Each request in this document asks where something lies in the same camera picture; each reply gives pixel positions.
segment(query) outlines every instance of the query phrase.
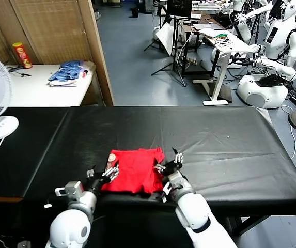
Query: red can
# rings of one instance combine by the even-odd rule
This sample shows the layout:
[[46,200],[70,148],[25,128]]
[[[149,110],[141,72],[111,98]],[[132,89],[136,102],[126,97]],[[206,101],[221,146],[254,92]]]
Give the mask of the red can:
[[33,65],[32,65],[32,62],[30,61],[30,59],[25,51],[23,43],[16,42],[16,43],[12,44],[12,46],[14,47],[16,53],[18,54],[19,59],[22,62],[24,68],[25,69],[31,68]]

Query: white robot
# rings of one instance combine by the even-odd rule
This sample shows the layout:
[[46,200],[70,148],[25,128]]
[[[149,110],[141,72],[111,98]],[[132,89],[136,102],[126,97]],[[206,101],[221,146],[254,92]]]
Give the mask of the white robot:
[[[296,0],[284,2],[281,5],[282,19],[272,20],[266,36],[264,56],[255,60],[254,66],[270,69],[271,73],[284,76],[287,81],[296,79],[293,65],[296,61]],[[286,65],[278,62],[278,58],[286,46],[289,45]],[[263,46],[252,45],[253,52],[257,53]],[[237,94],[247,104],[274,109],[281,106],[288,94],[288,89],[276,81],[267,82],[265,74],[246,75],[239,83]]]
[[67,196],[70,203],[68,209],[52,222],[45,248],[83,248],[86,245],[102,186],[112,182],[118,174],[119,167],[116,165],[96,179],[91,169],[87,171],[90,180],[87,190],[80,181],[68,182],[65,187],[55,189],[56,196]]
[[[166,197],[177,204],[176,215],[187,230],[195,248],[236,248],[227,231],[219,224],[202,195],[195,190],[179,172],[183,155],[176,153],[175,159],[156,169],[167,177],[163,200]],[[115,179],[118,167],[111,167],[102,179],[84,191],[80,182],[69,182],[64,188],[55,190],[56,195],[68,195],[71,202],[68,210],[59,214],[50,227],[50,238],[45,248],[83,248],[90,233],[92,214],[97,195],[105,183]]]

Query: red shirt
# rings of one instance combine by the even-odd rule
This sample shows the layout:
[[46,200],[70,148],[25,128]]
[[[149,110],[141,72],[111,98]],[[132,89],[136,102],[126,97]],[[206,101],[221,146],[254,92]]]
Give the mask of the red shirt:
[[112,150],[116,156],[112,166],[119,161],[119,175],[103,186],[103,191],[114,192],[145,192],[162,191],[163,176],[154,169],[155,162],[161,163],[165,155],[157,149],[139,149],[133,151]]

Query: black table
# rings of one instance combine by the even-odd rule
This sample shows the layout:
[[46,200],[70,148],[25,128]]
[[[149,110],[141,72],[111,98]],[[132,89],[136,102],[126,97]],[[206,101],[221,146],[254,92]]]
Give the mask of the black table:
[[[296,215],[296,167],[272,126],[249,107],[10,108],[20,125],[0,148],[0,201],[42,206],[49,192],[103,171],[111,149],[172,147],[182,172],[219,216]],[[98,207],[166,207],[153,197],[105,194]]]

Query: white table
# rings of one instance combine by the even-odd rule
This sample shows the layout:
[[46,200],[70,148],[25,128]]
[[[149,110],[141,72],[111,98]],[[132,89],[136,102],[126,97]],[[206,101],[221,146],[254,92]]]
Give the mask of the white table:
[[18,73],[10,73],[13,80],[10,107],[80,106],[88,88],[93,84],[93,76],[96,78],[94,63],[84,62],[84,67],[87,68],[88,73],[84,78],[77,80],[77,87],[50,87],[48,85],[48,78],[58,70],[59,65],[33,65],[30,69],[16,71],[32,76],[21,77]]
[[203,85],[205,91],[208,93],[208,96],[211,99],[209,101],[203,102],[205,106],[228,105],[228,102],[226,100],[218,100],[217,98],[219,96],[222,82],[224,80],[224,76],[227,71],[230,55],[231,53],[236,53],[236,52],[243,52],[243,53],[252,52],[252,49],[248,44],[244,43],[242,40],[237,38],[231,32],[227,30],[220,30],[220,33],[227,33],[227,38],[230,40],[229,44],[221,45],[217,40],[206,37],[209,40],[209,42],[219,50],[220,52],[219,60],[221,61],[220,73],[216,80],[216,84],[215,84],[215,88],[212,96],[210,97],[210,87],[209,87],[209,83],[211,83],[211,80],[193,80],[194,84],[201,83]]

